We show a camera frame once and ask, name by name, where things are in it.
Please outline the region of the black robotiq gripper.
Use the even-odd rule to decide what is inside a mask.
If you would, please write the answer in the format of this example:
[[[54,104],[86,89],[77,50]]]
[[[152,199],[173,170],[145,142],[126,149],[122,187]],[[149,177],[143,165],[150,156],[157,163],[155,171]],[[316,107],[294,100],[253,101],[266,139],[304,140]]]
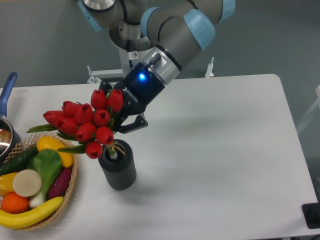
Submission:
[[[148,121],[143,113],[147,105],[165,88],[165,85],[154,73],[144,69],[143,63],[138,63],[126,77],[115,85],[102,80],[98,91],[106,97],[115,89],[121,90],[124,98],[124,106],[128,111],[124,116],[137,115],[134,122],[121,125],[119,133],[130,133],[148,126]]]

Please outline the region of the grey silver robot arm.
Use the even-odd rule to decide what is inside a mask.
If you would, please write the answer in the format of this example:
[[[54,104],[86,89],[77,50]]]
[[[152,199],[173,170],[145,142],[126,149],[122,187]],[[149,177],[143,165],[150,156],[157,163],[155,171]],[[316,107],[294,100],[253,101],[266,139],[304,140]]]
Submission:
[[[124,98],[113,130],[129,133],[147,126],[147,105],[215,37],[215,24],[235,11],[233,0],[186,0],[157,7],[150,0],[80,0],[95,30],[109,30],[119,49],[123,79],[114,85]]]

